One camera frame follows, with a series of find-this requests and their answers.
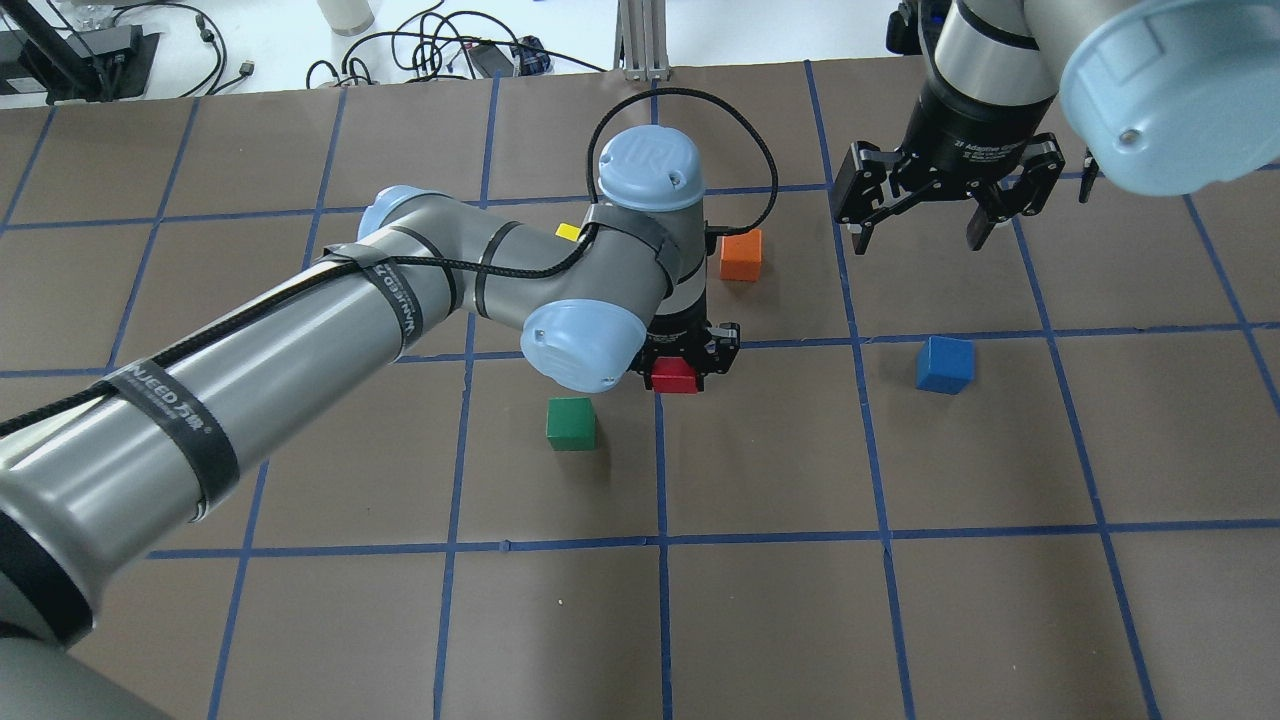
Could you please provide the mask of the red wooden block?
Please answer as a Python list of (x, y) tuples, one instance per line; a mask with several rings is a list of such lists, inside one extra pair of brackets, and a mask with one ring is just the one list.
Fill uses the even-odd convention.
[(648, 379), (652, 391), (658, 395), (696, 395), (701, 391), (699, 373), (684, 357), (657, 357)]

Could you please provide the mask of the yellow wooden block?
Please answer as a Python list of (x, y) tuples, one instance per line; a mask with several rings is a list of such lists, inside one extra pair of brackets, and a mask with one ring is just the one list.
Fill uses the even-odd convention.
[(571, 223), (559, 223), (556, 227), (556, 236), (570, 242), (579, 242), (582, 229), (579, 225)]

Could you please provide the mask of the blue wooden block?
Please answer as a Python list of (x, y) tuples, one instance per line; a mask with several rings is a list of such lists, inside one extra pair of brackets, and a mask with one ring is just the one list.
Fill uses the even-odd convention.
[(927, 337), (916, 352), (915, 387), (959, 395), (977, 378), (977, 343), (946, 336)]

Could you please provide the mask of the orange wooden block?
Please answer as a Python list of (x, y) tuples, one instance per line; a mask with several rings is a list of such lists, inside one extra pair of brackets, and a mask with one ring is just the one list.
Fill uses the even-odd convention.
[(763, 265), (764, 242), (759, 228), (721, 238), (718, 277), (722, 281), (758, 282)]

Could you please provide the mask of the green wooden block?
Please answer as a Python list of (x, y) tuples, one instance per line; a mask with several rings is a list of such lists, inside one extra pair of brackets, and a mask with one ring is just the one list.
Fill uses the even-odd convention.
[(589, 397), (553, 397), (547, 401), (545, 437), (557, 452), (593, 451), (598, 447), (596, 414)]

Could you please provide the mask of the aluminium frame post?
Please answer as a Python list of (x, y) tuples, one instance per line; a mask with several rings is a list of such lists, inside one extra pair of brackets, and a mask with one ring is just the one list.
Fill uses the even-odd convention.
[(667, 1), (617, 1), (614, 68), (631, 81), (667, 81)]

